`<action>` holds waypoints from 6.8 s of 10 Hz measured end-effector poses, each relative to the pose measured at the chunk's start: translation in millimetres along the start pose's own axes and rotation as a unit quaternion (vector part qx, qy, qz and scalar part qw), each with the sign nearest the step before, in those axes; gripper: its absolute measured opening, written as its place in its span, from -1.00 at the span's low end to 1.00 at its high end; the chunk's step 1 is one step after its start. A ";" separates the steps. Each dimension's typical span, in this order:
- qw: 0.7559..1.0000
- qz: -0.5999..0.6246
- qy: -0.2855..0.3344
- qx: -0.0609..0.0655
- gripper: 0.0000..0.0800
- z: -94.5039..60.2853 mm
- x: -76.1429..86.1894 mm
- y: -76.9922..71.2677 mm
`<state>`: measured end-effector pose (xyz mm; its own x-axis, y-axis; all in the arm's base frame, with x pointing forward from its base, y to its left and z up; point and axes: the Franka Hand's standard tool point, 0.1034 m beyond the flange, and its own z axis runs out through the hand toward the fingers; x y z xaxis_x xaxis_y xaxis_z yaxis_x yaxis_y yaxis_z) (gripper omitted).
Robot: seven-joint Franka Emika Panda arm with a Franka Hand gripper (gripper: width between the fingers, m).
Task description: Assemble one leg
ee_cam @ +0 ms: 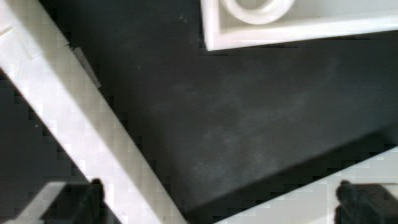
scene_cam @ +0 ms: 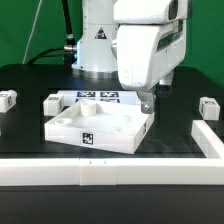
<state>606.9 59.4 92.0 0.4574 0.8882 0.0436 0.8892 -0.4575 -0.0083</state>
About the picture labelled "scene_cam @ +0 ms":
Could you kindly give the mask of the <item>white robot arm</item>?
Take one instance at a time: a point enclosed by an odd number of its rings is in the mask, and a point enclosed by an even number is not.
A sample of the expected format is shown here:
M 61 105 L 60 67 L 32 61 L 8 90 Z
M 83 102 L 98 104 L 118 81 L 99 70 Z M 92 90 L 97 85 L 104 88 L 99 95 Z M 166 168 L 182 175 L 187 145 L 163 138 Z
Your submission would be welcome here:
M 192 0 L 82 0 L 83 35 L 72 68 L 91 78 L 117 76 L 154 112 L 155 88 L 172 84 L 186 52 Z

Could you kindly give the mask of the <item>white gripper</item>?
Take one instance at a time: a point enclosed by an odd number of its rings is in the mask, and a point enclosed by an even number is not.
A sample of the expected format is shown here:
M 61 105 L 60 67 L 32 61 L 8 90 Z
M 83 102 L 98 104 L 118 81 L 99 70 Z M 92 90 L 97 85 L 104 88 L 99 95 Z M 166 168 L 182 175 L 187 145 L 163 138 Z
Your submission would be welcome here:
M 186 23 L 121 25 L 117 33 L 118 78 L 126 90 L 138 91 L 141 111 L 155 109 L 154 87 L 184 59 Z

